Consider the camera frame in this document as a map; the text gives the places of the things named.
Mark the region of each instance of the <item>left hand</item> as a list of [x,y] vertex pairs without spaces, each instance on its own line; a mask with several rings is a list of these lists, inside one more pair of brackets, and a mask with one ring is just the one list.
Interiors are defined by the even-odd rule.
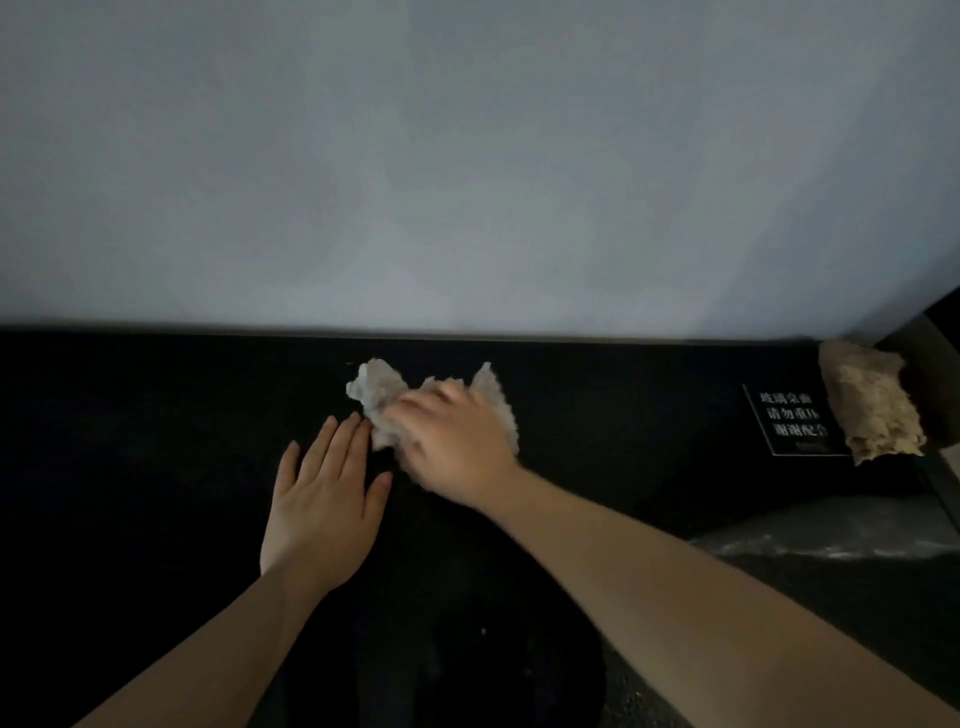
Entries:
[[356,573],[383,518],[393,476],[381,473],[364,493],[370,428],[355,412],[339,427],[327,418],[299,472],[297,443],[280,459],[260,573],[283,569],[313,605]]

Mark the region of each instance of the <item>white tissue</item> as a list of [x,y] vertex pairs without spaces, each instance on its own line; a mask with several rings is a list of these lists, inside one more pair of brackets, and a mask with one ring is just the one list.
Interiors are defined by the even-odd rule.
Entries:
[[[452,381],[463,384],[461,379],[452,379]],[[420,389],[429,392],[436,389],[439,384],[437,379],[429,376],[423,381]],[[363,405],[363,412],[370,418],[373,425],[373,449],[396,448],[406,439],[407,433],[403,428],[383,416],[383,408],[408,389],[410,387],[403,381],[400,373],[383,359],[371,359],[366,364],[361,364],[357,378],[347,385],[347,396]],[[510,450],[516,455],[519,452],[519,444],[514,413],[503,396],[500,382],[490,368],[489,361],[485,362],[480,367],[480,371],[473,376],[470,389],[483,395],[493,409],[500,424],[503,425],[507,442],[510,443]]]

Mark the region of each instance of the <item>forearm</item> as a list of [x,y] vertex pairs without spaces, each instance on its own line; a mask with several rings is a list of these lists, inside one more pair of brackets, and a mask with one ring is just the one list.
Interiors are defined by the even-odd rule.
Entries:
[[531,473],[480,510],[698,728],[955,725],[957,713],[796,603]]
[[265,573],[77,728],[246,725],[322,596],[297,592],[286,577]]

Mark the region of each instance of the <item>finger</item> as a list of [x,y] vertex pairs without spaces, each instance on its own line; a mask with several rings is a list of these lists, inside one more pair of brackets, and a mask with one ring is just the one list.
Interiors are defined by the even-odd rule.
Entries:
[[300,446],[290,443],[280,456],[280,464],[276,468],[276,482],[274,483],[274,497],[282,496],[294,487],[297,482],[297,457],[300,455]]
[[434,423],[432,412],[407,400],[394,402],[383,410],[383,414],[399,423],[417,440],[422,439],[424,433]]
[[371,525],[373,530],[380,527],[383,521],[383,510],[387,507],[387,498],[390,496],[390,486],[394,482],[393,473],[381,473],[370,484],[363,504],[363,520]]
[[326,418],[324,426],[317,433],[317,438],[313,445],[303,456],[303,462],[300,463],[300,477],[297,479],[300,483],[309,483],[320,472],[320,466],[324,462],[326,449],[330,447],[330,440],[333,439],[333,433],[337,431],[337,420],[333,415]]
[[350,441],[359,426],[360,415],[354,412],[337,427],[333,439],[330,440],[330,447],[326,451],[324,463],[320,466],[320,480],[332,481],[340,477],[340,471],[344,468],[344,460],[347,459]]
[[427,412],[439,412],[444,408],[444,402],[439,395],[433,392],[422,392],[419,389],[411,389],[399,396],[398,401],[415,404],[417,407],[425,409]]
[[426,453],[420,443],[401,443],[400,444],[400,464],[405,470],[408,470],[418,476],[422,473],[422,467],[426,461]]
[[350,440],[347,449],[347,459],[344,461],[344,468],[340,472],[341,482],[363,488],[364,475],[367,474],[367,448],[370,444],[370,428],[370,420],[365,420],[353,433],[353,439]]
[[464,391],[464,385],[459,381],[448,379],[440,383],[440,391],[446,395],[446,398],[453,402],[467,401],[467,392]]

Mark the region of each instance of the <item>right hand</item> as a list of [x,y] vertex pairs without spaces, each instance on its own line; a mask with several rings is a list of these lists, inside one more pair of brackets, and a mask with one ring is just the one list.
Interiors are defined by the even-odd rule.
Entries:
[[423,487],[450,500],[478,508],[520,467],[493,410],[458,382],[406,392],[384,414],[410,433],[403,456]]

